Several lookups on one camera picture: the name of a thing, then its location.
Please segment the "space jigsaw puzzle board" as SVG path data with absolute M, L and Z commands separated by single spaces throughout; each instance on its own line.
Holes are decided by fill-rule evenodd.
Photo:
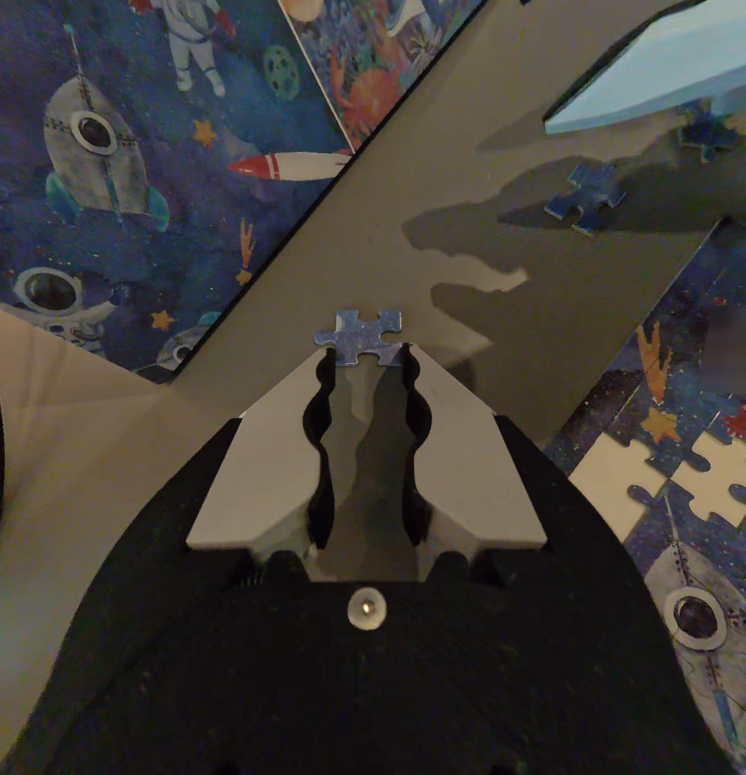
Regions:
M 746 305 L 746 226 L 723 218 L 546 453 L 644 578 L 690 692 L 746 773 L 746 395 L 700 362 L 712 313 Z

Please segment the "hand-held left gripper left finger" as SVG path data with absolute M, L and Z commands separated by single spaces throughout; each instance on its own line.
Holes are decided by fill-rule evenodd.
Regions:
M 322 437 L 335 385 L 335 350 L 322 348 L 242 413 L 190 549 L 245 549 L 264 563 L 281 550 L 326 548 L 336 505 Z

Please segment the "colourful jigsaw puzzle box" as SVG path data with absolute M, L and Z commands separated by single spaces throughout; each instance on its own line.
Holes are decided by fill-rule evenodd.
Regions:
M 0 1 L 0 311 L 172 381 L 482 5 Z

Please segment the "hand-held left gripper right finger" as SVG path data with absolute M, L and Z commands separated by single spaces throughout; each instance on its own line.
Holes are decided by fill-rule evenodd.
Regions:
M 545 531 L 494 411 L 417 345 L 402 349 L 406 460 L 402 515 L 418 563 L 468 563 L 496 549 L 540 549 Z

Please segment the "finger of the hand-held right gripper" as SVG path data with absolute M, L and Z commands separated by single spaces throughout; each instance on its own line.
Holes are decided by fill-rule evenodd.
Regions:
M 543 115 L 547 135 L 707 102 L 746 107 L 746 1 L 678 2 L 615 41 Z

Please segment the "blue jigsaw puzzle piece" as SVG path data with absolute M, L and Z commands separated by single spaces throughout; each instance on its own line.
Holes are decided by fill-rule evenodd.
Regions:
M 710 102 L 685 103 L 677 108 L 677 114 L 685 118 L 678 129 L 678 144 L 698 150 L 701 163 L 710 163 L 719 152 L 735 150 L 740 143 L 739 133 L 710 109 Z
M 562 221 L 573 211 L 578 212 L 572 228 L 591 237 L 604 224 L 602 210 L 615 208 L 625 197 L 625 189 L 618 178 L 619 166 L 581 161 L 570 173 L 567 182 L 572 190 L 553 196 L 543 205 L 543 212 Z
M 333 331 L 321 331 L 313 341 L 319 347 L 335 351 L 337 367 L 355 367 L 360 355 L 372 355 L 378 359 L 379 367 L 393 367 L 401 364 L 401 343 L 387 343 L 386 333 L 402 331 L 402 313 L 396 310 L 382 310 L 373 321 L 363 321 L 357 310 L 336 312 L 336 327 Z

